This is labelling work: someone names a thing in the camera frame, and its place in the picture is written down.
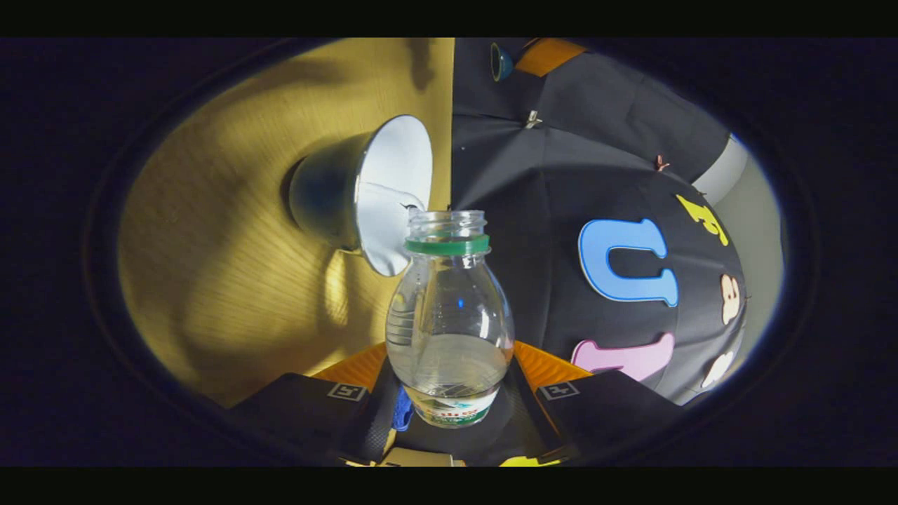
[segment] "yellow letter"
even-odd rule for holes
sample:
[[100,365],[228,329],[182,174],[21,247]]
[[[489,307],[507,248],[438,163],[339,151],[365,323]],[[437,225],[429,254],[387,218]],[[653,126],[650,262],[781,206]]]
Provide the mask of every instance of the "yellow letter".
[[677,195],[676,198],[682,203],[683,208],[686,209],[686,212],[689,212],[690,217],[696,223],[699,220],[702,221],[702,224],[705,226],[705,229],[711,232],[713,235],[720,236],[720,243],[723,245],[729,244],[729,240],[726,238],[724,234],[723,228],[720,227],[718,220],[714,217],[714,214],[711,213],[711,209],[708,207],[699,207],[694,203],[688,201],[687,199]]

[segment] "bottle label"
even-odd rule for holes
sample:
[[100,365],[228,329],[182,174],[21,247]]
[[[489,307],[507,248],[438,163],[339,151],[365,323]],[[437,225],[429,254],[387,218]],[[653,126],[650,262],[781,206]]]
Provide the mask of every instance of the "bottle label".
[[496,399],[498,388],[489,393],[463,398],[439,398],[405,387],[415,412],[425,421],[436,426],[467,426],[486,417],[490,405]]

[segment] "wood grain surface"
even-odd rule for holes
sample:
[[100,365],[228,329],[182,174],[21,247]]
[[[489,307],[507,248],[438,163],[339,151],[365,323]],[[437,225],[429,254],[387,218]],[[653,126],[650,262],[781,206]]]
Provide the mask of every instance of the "wood grain surface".
[[432,209],[450,194],[452,39],[341,40],[217,96],[148,160],[128,195],[119,272],[155,356],[225,407],[383,341],[400,277],[299,229],[289,169],[399,114],[427,126]]

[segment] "orange tag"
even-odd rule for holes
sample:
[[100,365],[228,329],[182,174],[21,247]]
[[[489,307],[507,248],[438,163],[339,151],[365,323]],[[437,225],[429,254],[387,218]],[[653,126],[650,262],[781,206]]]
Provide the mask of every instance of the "orange tag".
[[584,51],[586,48],[566,40],[548,37],[539,39],[527,49],[515,65],[515,70],[543,77]]

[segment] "clear plastic bottle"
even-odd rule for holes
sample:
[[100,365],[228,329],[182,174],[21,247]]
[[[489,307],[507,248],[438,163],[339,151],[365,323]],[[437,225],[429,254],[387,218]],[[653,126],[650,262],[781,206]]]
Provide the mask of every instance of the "clear plastic bottle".
[[390,304],[387,352],[422,420],[471,426],[486,417],[515,345],[511,310],[485,260],[487,222],[480,210],[410,215],[411,264]]

